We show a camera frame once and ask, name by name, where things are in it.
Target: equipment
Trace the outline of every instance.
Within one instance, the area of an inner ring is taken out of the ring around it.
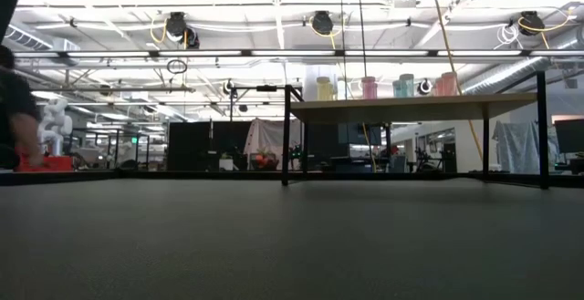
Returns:
[[[546,28],[541,18],[537,17],[536,11],[521,12],[519,32],[524,36],[537,36],[540,31]]]
[[[418,84],[418,94],[421,96],[426,96],[428,94],[430,94],[430,92],[432,91],[432,82],[428,81],[427,78],[425,78],[421,83]]]
[[[201,43],[197,32],[184,21],[185,13],[173,12],[166,21],[166,35],[169,39],[184,45],[185,49],[199,49]]]
[[[584,119],[556,121],[560,153],[584,151]]]
[[[317,11],[312,18],[311,25],[316,32],[323,36],[329,36],[334,26],[327,11]]]
[[[38,126],[38,140],[41,144],[50,142],[51,154],[60,156],[63,150],[63,136],[71,134],[73,121],[65,115],[68,102],[65,99],[51,99],[43,108],[44,117]]]

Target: shelf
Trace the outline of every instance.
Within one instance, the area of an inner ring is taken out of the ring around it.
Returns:
[[[493,118],[537,100],[537,94],[379,98],[293,102],[291,112],[303,122],[418,122]]]

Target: ductwork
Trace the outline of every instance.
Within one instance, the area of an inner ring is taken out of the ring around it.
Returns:
[[[584,49],[584,25],[577,26],[568,32],[556,36],[549,41],[550,49]],[[491,68],[485,73],[466,82],[462,82],[465,95],[495,94],[521,78],[535,71],[545,70],[552,65],[549,57],[530,57],[512,65],[501,65]]]
[[[18,46],[24,48],[25,50],[31,51],[76,51],[80,50],[80,47],[74,43],[68,41],[67,39],[40,35],[38,31],[29,28],[28,26],[18,23],[16,21],[10,22],[4,38],[15,42]],[[68,66],[75,66],[79,63],[78,59],[73,58],[60,58],[53,60],[56,63],[67,64]]]
[[[26,26],[11,23],[6,29],[5,39],[12,40],[18,45],[30,50],[51,50],[53,45],[49,41],[41,39],[39,36],[33,36],[33,32]]]

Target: white robot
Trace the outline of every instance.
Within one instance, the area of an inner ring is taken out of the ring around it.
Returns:
[[[43,146],[51,143],[51,155],[63,152],[63,136],[71,134],[73,121],[65,115],[68,102],[65,99],[51,99],[43,109],[44,116],[38,126],[38,140]]]

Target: white curtain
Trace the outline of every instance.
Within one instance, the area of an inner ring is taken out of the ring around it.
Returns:
[[[290,120],[290,143],[288,147],[294,147],[302,142],[302,123]],[[255,119],[249,128],[244,154],[258,153],[260,150],[271,151],[276,154],[279,170],[282,169],[282,143],[284,142],[284,122],[265,121]]]

